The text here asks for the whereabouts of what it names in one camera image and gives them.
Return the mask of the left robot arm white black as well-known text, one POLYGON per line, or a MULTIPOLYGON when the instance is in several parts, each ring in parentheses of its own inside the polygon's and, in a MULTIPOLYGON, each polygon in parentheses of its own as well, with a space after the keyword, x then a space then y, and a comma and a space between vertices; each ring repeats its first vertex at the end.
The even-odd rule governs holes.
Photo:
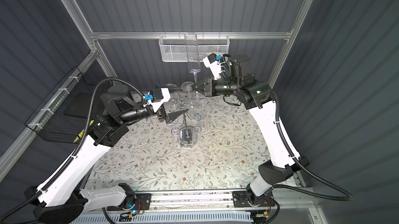
POLYGON ((168 88, 156 88, 144 95, 141 102, 134 101, 132 86, 122 82, 111 86, 99 99, 103 112, 96 113, 94 105, 99 83, 92 95, 89 112, 79 144, 49 179, 36 189, 30 188, 26 196, 36 208, 33 211, 38 223, 69 224, 80 214, 93 210, 116 207, 137 214, 144 209, 133 189, 126 183, 99 190, 78 189, 78 184, 93 165, 128 133, 129 126, 157 116, 167 124, 173 122, 186 110, 166 113, 163 104, 170 100, 168 88))

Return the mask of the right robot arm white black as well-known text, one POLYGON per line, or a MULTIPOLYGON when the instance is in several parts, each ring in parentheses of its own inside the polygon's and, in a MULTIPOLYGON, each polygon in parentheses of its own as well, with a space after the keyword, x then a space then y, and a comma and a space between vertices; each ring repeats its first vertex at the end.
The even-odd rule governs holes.
POLYGON ((213 75, 196 82, 192 89, 206 97, 236 96, 240 105, 244 105, 255 119, 266 141, 270 159, 258 167, 259 175, 246 187, 248 203, 259 205, 273 185, 284 182, 300 170, 293 158, 303 166, 308 166, 309 160, 293 146, 276 115, 276 97, 267 82, 256 79, 250 57, 211 53, 202 62, 213 75))

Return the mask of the chrome wine glass rack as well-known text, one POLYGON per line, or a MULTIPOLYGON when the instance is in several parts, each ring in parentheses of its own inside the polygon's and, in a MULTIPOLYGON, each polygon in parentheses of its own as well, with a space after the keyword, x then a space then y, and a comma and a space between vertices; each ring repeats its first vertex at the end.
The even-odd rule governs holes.
MULTIPOLYGON (((174 95, 176 99, 175 104, 169 103, 169 112, 188 109, 204 109, 205 106, 197 106, 194 99, 189 100, 187 97, 174 95)), ((188 112, 181 115, 179 119, 182 121, 179 136, 173 136, 183 148, 192 148, 197 145, 200 140, 201 133, 196 133, 194 130, 195 123, 189 118, 188 112)))

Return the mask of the floral patterned table mat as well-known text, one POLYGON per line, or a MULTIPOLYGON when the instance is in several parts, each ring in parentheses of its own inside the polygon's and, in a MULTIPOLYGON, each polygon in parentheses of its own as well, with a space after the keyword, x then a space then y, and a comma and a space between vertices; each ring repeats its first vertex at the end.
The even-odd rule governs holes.
POLYGON ((135 191, 244 188, 270 159, 266 135, 244 106, 212 97, 200 109, 198 142, 179 145, 172 126, 155 117, 130 126, 129 132, 93 167, 87 189, 111 188, 125 182, 135 191))

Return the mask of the yellow black striped item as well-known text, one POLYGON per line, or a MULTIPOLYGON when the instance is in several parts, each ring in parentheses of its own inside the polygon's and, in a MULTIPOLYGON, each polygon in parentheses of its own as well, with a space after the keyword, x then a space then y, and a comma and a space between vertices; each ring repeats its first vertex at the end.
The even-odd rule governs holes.
MULTIPOLYGON (((91 120, 90 123, 89 123, 89 126, 91 126, 91 125, 93 124, 93 122, 94 122, 94 121, 91 120)), ((82 138, 83 134, 84 134, 84 130, 82 130, 82 131, 77 135, 77 137, 75 138, 75 140, 73 141, 73 143, 76 144, 78 141, 80 141, 80 139, 82 138)))

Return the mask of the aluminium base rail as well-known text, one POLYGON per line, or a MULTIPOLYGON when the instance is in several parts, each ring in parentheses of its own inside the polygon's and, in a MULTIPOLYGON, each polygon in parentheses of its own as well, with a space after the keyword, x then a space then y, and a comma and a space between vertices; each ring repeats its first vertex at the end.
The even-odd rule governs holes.
POLYGON ((160 210, 175 208, 242 208, 270 209, 277 206, 273 202, 274 194, 260 196, 249 202, 244 189, 189 190, 189 191, 154 191, 134 192, 128 185, 112 188, 88 190, 79 189, 74 193, 86 199, 83 213, 106 208, 109 211, 160 210))

